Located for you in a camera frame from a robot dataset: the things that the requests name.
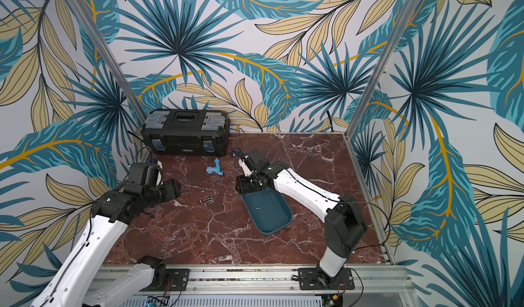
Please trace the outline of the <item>teal plastic storage tray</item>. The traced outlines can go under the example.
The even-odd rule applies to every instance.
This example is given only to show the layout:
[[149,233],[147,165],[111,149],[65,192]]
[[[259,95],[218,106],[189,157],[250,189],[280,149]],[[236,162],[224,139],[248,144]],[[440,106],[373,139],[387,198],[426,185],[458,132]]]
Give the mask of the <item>teal plastic storage tray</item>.
[[256,229],[264,236],[279,232],[293,220],[293,213],[280,192],[266,188],[243,193],[242,200]]

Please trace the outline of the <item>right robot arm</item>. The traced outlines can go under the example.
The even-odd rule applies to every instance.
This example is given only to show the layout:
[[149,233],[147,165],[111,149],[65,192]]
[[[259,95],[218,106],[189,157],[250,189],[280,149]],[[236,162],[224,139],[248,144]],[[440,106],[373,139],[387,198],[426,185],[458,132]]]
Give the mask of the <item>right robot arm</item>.
[[317,264],[317,273],[325,285],[334,283],[367,234],[360,202],[324,190],[280,162],[271,164],[267,160],[253,162],[244,158],[238,164],[244,173],[237,177],[239,192],[254,193],[269,188],[289,196],[323,221],[327,248]]

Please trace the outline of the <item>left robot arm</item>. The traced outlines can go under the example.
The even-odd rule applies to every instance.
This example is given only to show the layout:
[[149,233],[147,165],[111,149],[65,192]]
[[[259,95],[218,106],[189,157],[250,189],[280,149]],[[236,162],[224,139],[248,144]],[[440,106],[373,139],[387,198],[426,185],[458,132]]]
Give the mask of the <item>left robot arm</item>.
[[177,181],[162,180],[161,161],[132,164],[128,177],[94,203],[79,242],[31,305],[120,306],[143,289],[162,291],[172,284],[165,262],[145,256],[118,279],[88,292],[106,256],[131,222],[147,209],[179,197]]

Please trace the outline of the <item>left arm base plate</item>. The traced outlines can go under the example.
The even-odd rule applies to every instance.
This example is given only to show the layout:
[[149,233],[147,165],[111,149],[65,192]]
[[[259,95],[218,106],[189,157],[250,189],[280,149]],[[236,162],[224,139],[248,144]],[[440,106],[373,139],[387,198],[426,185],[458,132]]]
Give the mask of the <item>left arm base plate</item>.
[[190,270],[182,268],[168,268],[166,270],[155,271],[153,282],[141,292],[153,291],[182,291],[188,285]]

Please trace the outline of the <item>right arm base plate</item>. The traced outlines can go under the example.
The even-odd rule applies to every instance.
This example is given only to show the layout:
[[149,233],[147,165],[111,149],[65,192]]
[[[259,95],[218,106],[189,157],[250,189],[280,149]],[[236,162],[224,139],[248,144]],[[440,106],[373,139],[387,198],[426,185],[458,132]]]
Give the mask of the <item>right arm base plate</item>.
[[302,291],[355,289],[352,271],[346,267],[343,267],[335,277],[329,277],[319,267],[303,267],[297,270],[297,275],[293,275],[292,280],[299,283]]

